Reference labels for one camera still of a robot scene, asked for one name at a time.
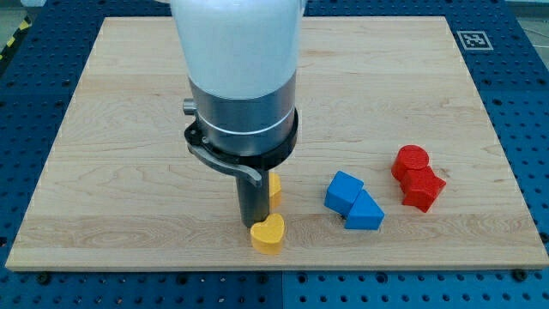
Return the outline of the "black tool mount with lever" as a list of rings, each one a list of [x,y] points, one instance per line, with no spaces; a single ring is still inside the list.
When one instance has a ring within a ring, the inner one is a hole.
[[[260,187],[263,183],[260,170],[275,168],[290,156],[297,142],[298,128],[299,114],[297,110],[293,110],[293,124],[287,138],[276,148],[253,156],[228,154],[214,147],[210,142],[205,143],[202,140],[205,134],[197,120],[185,129],[184,138],[190,153],[206,166]]]

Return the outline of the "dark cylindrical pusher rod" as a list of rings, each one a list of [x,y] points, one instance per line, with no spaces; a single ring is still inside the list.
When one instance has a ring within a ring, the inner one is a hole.
[[[264,221],[270,212],[269,174],[266,170],[259,170],[259,173],[262,176],[262,185],[259,187],[248,180],[236,178],[241,220],[246,227]]]

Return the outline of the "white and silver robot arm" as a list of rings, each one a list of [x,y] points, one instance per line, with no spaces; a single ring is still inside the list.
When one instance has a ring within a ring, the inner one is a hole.
[[[188,69],[184,132],[202,163],[236,179],[247,227],[270,212],[270,169],[297,142],[300,0],[173,0]]]

